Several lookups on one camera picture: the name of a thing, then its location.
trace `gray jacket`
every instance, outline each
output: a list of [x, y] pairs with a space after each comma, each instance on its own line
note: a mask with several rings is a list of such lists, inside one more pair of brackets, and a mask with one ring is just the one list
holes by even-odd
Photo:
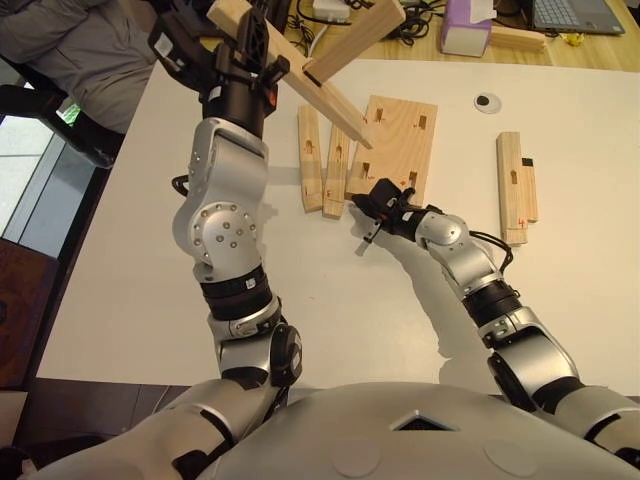
[[82, 103], [87, 89], [155, 60], [117, 0], [0, 0], [0, 53]]

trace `wooden leg piece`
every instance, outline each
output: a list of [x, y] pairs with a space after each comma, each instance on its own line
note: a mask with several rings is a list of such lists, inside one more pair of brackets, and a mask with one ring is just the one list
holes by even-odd
[[344, 190], [347, 183], [349, 163], [349, 137], [333, 125], [329, 143], [327, 178], [322, 197], [322, 214], [325, 217], [340, 218], [344, 208]]
[[536, 193], [536, 176], [531, 158], [522, 159], [522, 183], [526, 196], [527, 220], [535, 223], [538, 221], [538, 195]]
[[527, 243], [528, 214], [525, 203], [519, 132], [502, 132], [497, 139], [498, 195], [502, 239], [508, 245]]
[[315, 212], [322, 208], [322, 163], [318, 113], [311, 105], [302, 105], [298, 110], [298, 140], [302, 205], [305, 212]]

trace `wooden board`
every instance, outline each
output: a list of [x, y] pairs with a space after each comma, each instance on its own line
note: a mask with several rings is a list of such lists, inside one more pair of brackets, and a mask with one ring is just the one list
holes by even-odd
[[318, 113], [311, 105], [298, 109], [298, 141], [302, 205], [305, 212], [315, 212], [322, 208], [322, 163]]
[[522, 175], [522, 154], [519, 132], [498, 135], [498, 195], [500, 200], [500, 231], [508, 245], [527, 243], [527, 211]]
[[322, 214], [325, 217], [340, 218], [344, 208], [344, 191], [349, 166], [349, 137], [333, 125], [329, 142], [327, 178], [322, 197]]
[[437, 113], [435, 105], [372, 95], [365, 120], [374, 148], [357, 146], [347, 198], [389, 178], [401, 189], [414, 187], [412, 203], [422, 205]]
[[[240, 20], [250, 8], [251, 5], [245, 0], [216, 0], [207, 17], [227, 35], [236, 38]], [[307, 58], [289, 43], [289, 40], [284, 38], [273, 25], [267, 22], [267, 26], [269, 30], [269, 62], [273, 62], [278, 58], [278, 55], [282, 55], [290, 63], [290, 71], [285, 75], [284, 81], [331, 122], [338, 125], [349, 137], [365, 147], [371, 148], [366, 125], [358, 109], [331, 83], [326, 82], [322, 86], [318, 86], [307, 77], [303, 72]]]
[[305, 71], [319, 83], [326, 82], [404, 20], [404, 9], [398, 0], [377, 0], [331, 44], [330, 49], [305, 65]]
[[492, 25], [489, 45], [528, 52], [542, 52], [546, 44], [545, 36], [542, 33]]
[[25, 379], [58, 262], [0, 239], [0, 388]]
[[536, 176], [531, 158], [522, 159], [522, 185], [525, 194], [525, 209], [527, 220], [531, 223], [538, 221], [538, 194], [536, 193]]

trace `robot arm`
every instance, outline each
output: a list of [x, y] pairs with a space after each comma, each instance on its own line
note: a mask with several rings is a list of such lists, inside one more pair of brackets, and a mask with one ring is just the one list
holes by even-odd
[[498, 268], [473, 237], [494, 244], [499, 239], [471, 232], [461, 218], [433, 206], [409, 205], [413, 193], [383, 179], [370, 194], [354, 195], [356, 205], [376, 220], [365, 242], [382, 229], [429, 252], [493, 351], [489, 369], [508, 400], [640, 468], [640, 407], [606, 387], [580, 382], [569, 354], [504, 281], [512, 259], [508, 246], [501, 245], [507, 258]]

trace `wooden block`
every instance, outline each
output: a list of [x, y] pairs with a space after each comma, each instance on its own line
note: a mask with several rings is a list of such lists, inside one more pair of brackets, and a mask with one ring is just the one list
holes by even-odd
[[527, 220], [535, 223], [538, 221], [538, 194], [536, 193], [536, 176], [531, 158], [522, 159], [522, 185], [525, 194]]
[[377, 0], [332, 43], [330, 49], [305, 65], [305, 71], [319, 83], [326, 82], [404, 20], [404, 9], [398, 0]]
[[542, 52], [546, 46], [545, 36], [542, 33], [496, 25], [491, 27], [489, 44], [530, 52]]
[[527, 211], [523, 189], [519, 132], [502, 132], [497, 139], [498, 195], [502, 239], [509, 245], [527, 243]]
[[322, 163], [318, 113], [311, 105], [298, 109], [298, 140], [302, 205], [305, 212], [315, 212], [322, 208]]
[[[240, 20], [250, 8], [251, 5], [245, 0], [216, 0], [207, 17], [227, 35], [236, 38]], [[324, 83], [321, 87], [313, 83], [302, 71], [307, 58], [273, 25], [267, 22], [267, 26], [269, 30], [268, 61], [273, 62], [278, 55], [282, 55], [290, 63], [290, 71], [285, 75], [284, 81], [349, 137], [371, 148], [366, 124], [358, 109], [331, 83]]]
[[356, 147], [347, 198], [389, 178], [401, 189], [414, 187], [411, 202], [422, 206], [437, 113], [435, 105], [372, 96], [365, 118], [374, 148]]
[[347, 183], [349, 164], [349, 137], [338, 127], [331, 127], [327, 178], [324, 183], [322, 214], [325, 217], [340, 218], [344, 207], [344, 191]]

